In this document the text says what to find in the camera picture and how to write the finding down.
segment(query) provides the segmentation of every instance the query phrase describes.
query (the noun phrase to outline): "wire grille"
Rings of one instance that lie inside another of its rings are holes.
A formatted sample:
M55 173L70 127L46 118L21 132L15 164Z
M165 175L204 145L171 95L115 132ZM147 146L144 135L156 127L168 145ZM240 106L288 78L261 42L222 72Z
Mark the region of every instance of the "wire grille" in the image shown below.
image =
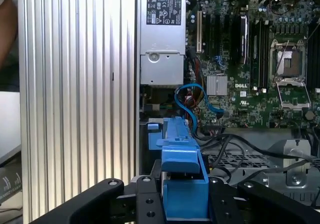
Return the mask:
M211 155L213 159L216 159L218 155ZM242 160L241 154L229 154L227 156L223 156L220 165L225 168L232 168L237 165ZM268 162L268 157L265 155L246 155L243 163L241 164L241 168L270 168L271 165Z

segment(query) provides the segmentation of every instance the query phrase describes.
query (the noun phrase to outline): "black cable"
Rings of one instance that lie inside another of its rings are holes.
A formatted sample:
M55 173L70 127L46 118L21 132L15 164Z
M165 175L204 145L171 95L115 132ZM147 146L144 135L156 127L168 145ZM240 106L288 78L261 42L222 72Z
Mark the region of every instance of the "black cable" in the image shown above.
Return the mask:
M227 137L227 136L231 136L234 139L237 139L241 142L243 142L244 144L246 144L247 146L249 146L250 148L252 148L253 150L263 154L263 155L268 155L271 157L275 157L275 158L281 158L281 159L305 159L308 162L312 162L312 159L309 156L305 156L305 157L301 157L301 156L292 156L292 155L284 155L284 154L279 154L279 153L274 153L274 152L270 152L267 150L262 150L259 149L258 147L254 146L253 144L251 144L249 141L247 141L246 139L244 139L241 136L238 135L234 135L234 134L220 134L219 136L216 136L214 138L218 138L218 137Z
M299 162L296 162L292 165L289 165L285 168L269 168L269 169L262 169L262 170L258 170L256 172L254 172L253 174L251 174L250 176L246 177L245 179L243 179L241 182L244 181L248 181L251 180L252 178L256 177L257 175L259 175L260 173L264 172L264 173L282 173L288 170L291 170L293 168L299 167L299 166L303 166L304 164L308 163L309 161L307 160L302 160Z
M301 139L301 129L300 129L300 126L298 125L298 123L296 123L294 120L291 120L291 119L284 119L279 122L279 128L280 128L280 125L284 122L293 123L298 130L298 139Z
M310 205L311 207L313 207L313 208L317 207L316 202L317 202L317 200L319 198L319 195L320 195L320 186L318 186L318 193L316 194L316 196L314 197L313 201L311 202L311 205Z
M196 128L196 131L194 132L194 137L197 139L197 140L201 140L201 141L207 141L207 140L210 140L210 139L212 139L212 136L206 136L206 135L204 135L204 136L202 136L202 137L200 137L200 136L198 136L198 130L199 130L199 128Z
M245 152L244 152L244 149L243 149L240 145L238 145L238 144L236 144L236 143L234 143L234 142L229 142L229 144L235 145L235 146L238 147L238 148L241 150L241 152L242 152L242 158L241 158L241 160L240 160L239 163L236 165L236 167L235 167L232 171L230 171L230 173L233 174L233 173L236 172L236 170L238 170L238 169L241 167L241 165L242 165L242 163L244 162L244 159L245 159L245 157L246 157L246 154L245 154Z
M221 161L223 155L224 155L224 152L229 144L229 142L232 140L232 137L231 136L228 136L227 138L225 138L223 140L223 145L222 145L222 148L220 149L219 151L219 154L216 158L216 160L214 161L214 163L212 164L212 168L214 169L218 164L219 162Z
M271 5L271 4L269 4L269 8L270 8L270 10L271 10L271 12L272 12L273 14L278 15L278 16L282 16L282 15L288 13L289 11L294 10L294 8L296 7L296 4L299 3L299 2L300 2L300 0L299 0L299 1L295 1L294 5L292 6L292 9L288 9L288 8L287 8L287 11L285 11L285 12L283 12L283 13L276 13L276 12L274 12L273 9L272 9L272 5Z
M212 148L215 148L215 147L218 147L218 146L220 146L221 144L222 144L222 142L223 142L223 140L221 139L221 140L219 140L219 141L217 141L216 143L213 143L213 144L211 144L211 145L207 145L206 143L205 144L203 144L203 145L200 145L200 147L202 148L201 149L201 153L203 153L203 152L205 152L205 151L207 151L207 150L209 150L209 149L212 149Z
M229 182L231 181L231 177L232 177L231 174L232 174L232 173L231 173L227 168L225 168L225 167L223 167L223 166L220 166L220 165L217 165L215 168L216 168L216 169L219 169L219 170L222 170L223 172L226 173L226 176L229 177L229 178L226 180L227 183L229 183Z
M317 141L317 145L319 146L320 140L319 140L319 137L317 136L317 134L316 134L316 132L315 132L315 128L316 128L316 126L313 126L313 127L311 128L311 130L312 130L312 133L313 133L313 135L314 135L314 137L315 137L315 139L316 139L316 141Z

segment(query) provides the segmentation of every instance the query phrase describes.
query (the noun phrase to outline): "white surface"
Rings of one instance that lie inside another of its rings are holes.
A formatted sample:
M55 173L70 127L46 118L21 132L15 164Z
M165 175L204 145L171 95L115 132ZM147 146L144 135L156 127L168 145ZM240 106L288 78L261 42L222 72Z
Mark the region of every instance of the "white surface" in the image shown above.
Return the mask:
M8 209L21 209L22 208L22 192L18 192L10 199L6 200L4 203L0 206L0 223L5 223L9 220L12 220L13 218L16 218L17 216L22 215L22 209L21 210L9 210Z
M21 144L20 94L0 92L0 160Z

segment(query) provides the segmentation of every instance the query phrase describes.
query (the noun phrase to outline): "screw hole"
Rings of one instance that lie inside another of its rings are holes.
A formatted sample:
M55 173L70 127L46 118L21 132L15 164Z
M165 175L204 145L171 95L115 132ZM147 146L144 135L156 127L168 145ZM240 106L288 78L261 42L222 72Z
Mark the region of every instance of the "screw hole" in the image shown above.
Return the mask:
M148 200L146 200L146 203L148 203L148 204L151 204L151 203L153 203L154 201L152 200L152 199L148 199Z
M147 216L148 217L154 217L155 216L155 212L154 211L149 211L149 212L147 212Z

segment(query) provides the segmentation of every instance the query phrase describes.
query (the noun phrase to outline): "motherboard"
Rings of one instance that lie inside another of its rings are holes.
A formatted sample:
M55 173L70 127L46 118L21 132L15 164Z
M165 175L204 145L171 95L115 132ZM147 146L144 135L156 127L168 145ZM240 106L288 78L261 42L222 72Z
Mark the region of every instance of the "motherboard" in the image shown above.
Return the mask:
M319 89L307 84L308 57L319 56L308 54L310 26L319 19L313 0L248 0L244 10L236 0L192 3L186 46L196 48L209 102L225 111L217 118L201 101L194 110L200 127L277 128L294 121L309 128L320 122ZM243 55L235 53L238 46ZM194 82L190 64L188 70Z
M205 94L188 88L178 96L200 130L320 124L320 0L186 0L185 11L183 84L201 85ZM165 18L160 11L154 24ZM175 41L168 39L165 47ZM172 59L167 54L163 62L157 62L158 54L150 56L143 74L153 63L166 74L160 84L155 74L141 87L140 119L180 115L194 121L173 99L180 81L180 73L171 74L177 62L165 62ZM208 108L205 95L223 114Z

